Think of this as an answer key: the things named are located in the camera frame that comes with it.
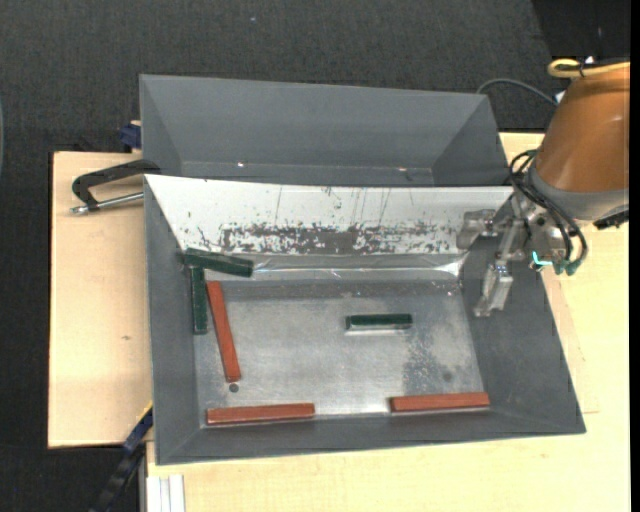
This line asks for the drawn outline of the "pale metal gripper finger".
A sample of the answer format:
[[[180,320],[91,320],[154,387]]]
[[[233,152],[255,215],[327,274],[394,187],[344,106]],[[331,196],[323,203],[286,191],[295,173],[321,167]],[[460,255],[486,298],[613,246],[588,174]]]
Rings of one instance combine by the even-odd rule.
[[[456,234],[456,247],[459,250],[469,250],[480,237],[498,236],[500,226],[496,215],[497,211],[492,209],[465,212],[462,228]]]
[[[473,307],[474,316],[488,317],[494,310],[502,311],[513,281],[506,264],[490,264],[482,280],[481,296]]]

